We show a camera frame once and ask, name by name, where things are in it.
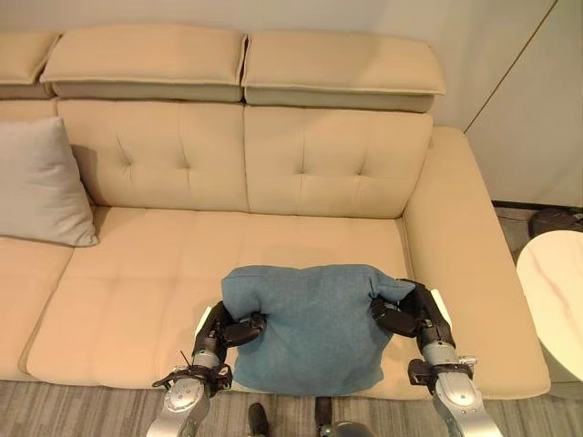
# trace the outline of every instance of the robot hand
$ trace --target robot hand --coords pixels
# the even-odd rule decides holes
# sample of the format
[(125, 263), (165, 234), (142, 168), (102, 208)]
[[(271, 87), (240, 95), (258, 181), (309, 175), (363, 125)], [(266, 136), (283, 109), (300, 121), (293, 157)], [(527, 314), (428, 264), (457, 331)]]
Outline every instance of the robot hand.
[(415, 288), (396, 306), (382, 298), (371, 303), (373, 318), (382, 330), (417, 339), (424, 361), (409, 363), (409, 382), (428, 388), (450, 436), (502, 437), (472, 381), (476, 358), (457, 356), (450, 325), (431, 292), (413, 283)]
[(225, 364), (227, 349), (256, 339), (264, 328), (260, 314), (235, 323), (222, 302), (215, 305), (197, 334), (192, 362), (187, 360), (186, 366), (152, 384), (168, 391), (147, 437), (194, 437), (209, 412), (210, 398), (232, 383), (230, 366)]

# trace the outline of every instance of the gray carpet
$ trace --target gray carpet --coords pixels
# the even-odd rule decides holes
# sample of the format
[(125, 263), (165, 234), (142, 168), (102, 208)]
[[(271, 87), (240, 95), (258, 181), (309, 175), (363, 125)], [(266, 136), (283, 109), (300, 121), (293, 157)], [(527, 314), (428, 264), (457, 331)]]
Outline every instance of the gray carpet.
[[(497, 213), (516, 258), (528, 241), (529, 212), (499, 209)], [(0, 381), (0, 437), (143, 437), (163, 394)], [(273, 437), (315, 435), (313, 398), (223, 392), (212, 400), (197, 437), (246, 435), (247, 409), (256, 401), (265, 406)], [(541, 396), (488, 401), (486, 407), (506, 437), (583, 437), (583, 401)], [(381, 437), (446, 436), (428, 401), (335, 399), (333, 413), (335, 420), (363, 422)]]

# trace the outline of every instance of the sofa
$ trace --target sofa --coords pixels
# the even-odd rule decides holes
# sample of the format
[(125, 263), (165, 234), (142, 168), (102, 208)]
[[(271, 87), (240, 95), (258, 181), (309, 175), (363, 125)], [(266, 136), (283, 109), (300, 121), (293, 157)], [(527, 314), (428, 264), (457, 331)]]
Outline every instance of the sofa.
[[(0, 34), (0, 121), (62, 117), (99, 238), (0, 237), (0, 378), (149, 388), (232, 269), (362, 263), (441, 291), (485, 397), (546, 392), (471, 148), (428, 113), (444, 92), (431, 48), (388, 36)], [(357, 394), (425, 398), (406, 373), (418, 356), (395, 336)]]

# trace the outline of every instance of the backrest cushion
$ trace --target backrest cushion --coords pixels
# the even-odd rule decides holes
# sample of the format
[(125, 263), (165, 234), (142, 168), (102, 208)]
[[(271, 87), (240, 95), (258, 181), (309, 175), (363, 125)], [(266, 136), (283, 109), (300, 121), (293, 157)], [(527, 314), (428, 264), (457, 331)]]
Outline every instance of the backrest cushion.
[(414, 112), (445, 92), (426, 43), (354, 32), (255, 32), (242, 84), (252, 105)]
[(245, 107), (250, 210), (397, 218), (432, 127), (427, 114)]
[(0, 100), (0, 121), (34, 120), (55, 115), (55, 100)]
[(63, 100), (99, 206), (247, 211), (241, 105)]
[(237, 102), (246, 36), (193, 25), (108, 25), (66, 32), (41, 82), (60, 97)]
[(48, 98), (37, 82), (58, 39), (55, 32), (0, 32), (0, 98)]

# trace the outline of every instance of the white wall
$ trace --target white wall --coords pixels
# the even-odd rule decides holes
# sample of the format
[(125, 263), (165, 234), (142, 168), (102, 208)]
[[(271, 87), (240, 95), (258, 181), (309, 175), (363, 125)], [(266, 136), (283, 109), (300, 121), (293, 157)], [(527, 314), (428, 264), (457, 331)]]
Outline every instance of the white wall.
[(493, 198), (583, 206), (580, 0), (559, 0), (467, 135)]
[[(357, 30), (422, 39), (434, 47), (448, 84), (447, 96), (435, 103), (435, 121), (465, 130), (552, 4), (553, 0), (0, 0), (0, 29), (182, 22), (241, 30)], [(486, 130), (477, 132), (472, 136), (480, 142), (480, 166), (492, 189), (497, 165), (484, 159), (490, 140)], [(493, 150), (494, 161), (507, 159), (506, 150)], [(508, 191), (494, 186), (494, 197), (532, 199), (520, 186), (520, 180), (511, 182)]]

